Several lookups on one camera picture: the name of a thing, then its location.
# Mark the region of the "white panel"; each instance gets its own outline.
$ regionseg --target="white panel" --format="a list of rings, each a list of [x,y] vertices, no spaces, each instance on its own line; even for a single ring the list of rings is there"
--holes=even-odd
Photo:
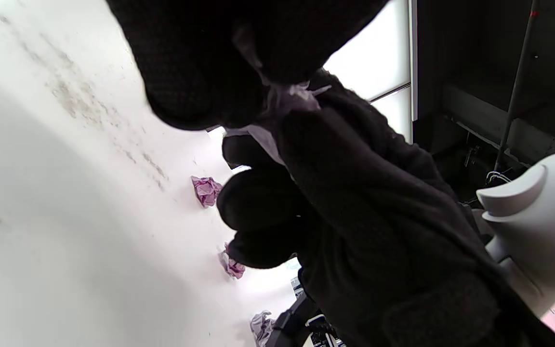
[[[372,106],[387,117],[395,132],[402,134],[408,143],[412,143],[410,87],[374,101]]]
[[[364,99],[410,80],[408,0],[391,0],[324,68]]]

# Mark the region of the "glove finger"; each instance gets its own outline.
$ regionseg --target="glove finger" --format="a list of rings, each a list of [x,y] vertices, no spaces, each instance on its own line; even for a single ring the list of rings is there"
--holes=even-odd
[[[309,80],[386,3],[387,0],[249,2],[264,74],[284,84]]]
[[[274,268],[291,259],[304,233],[299,218],[257,231],[236,233],[228,244],[228,255],[252,268]]]
[[[262,110],[260,77],[232,44],[237,4],[107,2],[130,44],[147,100],[165,123],[184,130],[237,128]]]
[[[258,231],[300,215],[306,204],[287,172],[251,169],[234,175],[218,196],[218,211],[233,230]]]
[[[283,171],[286,167],[275,162],[267,152],[249,135],[228,136],[222,141],[222,156],[227,163],[246,165],[254,169]]]

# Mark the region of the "cable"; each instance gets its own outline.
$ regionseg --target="cable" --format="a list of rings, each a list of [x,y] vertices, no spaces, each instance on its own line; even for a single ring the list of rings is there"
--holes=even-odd
[[[487,173],[487,176],[485,176],[485,182],[489,183],[489,182],[491,182],[491,180],[492,180],[493,178],[500,178],[501,180],[503,180],[503,181],[505,181],[505,182],[507,182],[507,183],[511,182],[511,179],[510,179],[510,178],[508,178],[507,176],[505,176],[504,174],[502,174],[502,173],[500,173],[500,172],[498,172],[498,171],[490,171],[490,172],[488,172],[488,173]]]
[[[499,176],[499,175],[492,175],[491,179],[489,180],[489,182],[491,182],[494,178],[499,178],[501,180],[503,180],[505,183],[509,183],[511,182],[511,180],[509,180],[509,178],[506,178],[504,175],[503,176]]]

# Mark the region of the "black glove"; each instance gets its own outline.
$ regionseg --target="black glove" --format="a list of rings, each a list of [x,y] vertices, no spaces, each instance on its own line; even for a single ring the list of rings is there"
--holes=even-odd
[[[218,199],[238,231],[231,256],[267,268],[296,252],[306,294],[350,347],[555,346],[431,156],[331,76],[312,82],[332,85],[317,97],[322,111],[293,112],[273,129],[287,171],[251,160]],[[264,211],[263,201],[272,201]]]
[[[263,109],[258,74],[234,48],[249,22],[264,74],[300,83],[354,37],[387,0],[107,0],[165,123],[185,130],[252,123]]]

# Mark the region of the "white floor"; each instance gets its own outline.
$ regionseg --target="white floor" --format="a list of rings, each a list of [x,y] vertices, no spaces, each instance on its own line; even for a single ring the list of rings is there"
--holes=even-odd
[[[99,0],[0,0],[0,347],[253,347],[287,266],[228,278],[190,175],[218,143],[154,117]]]

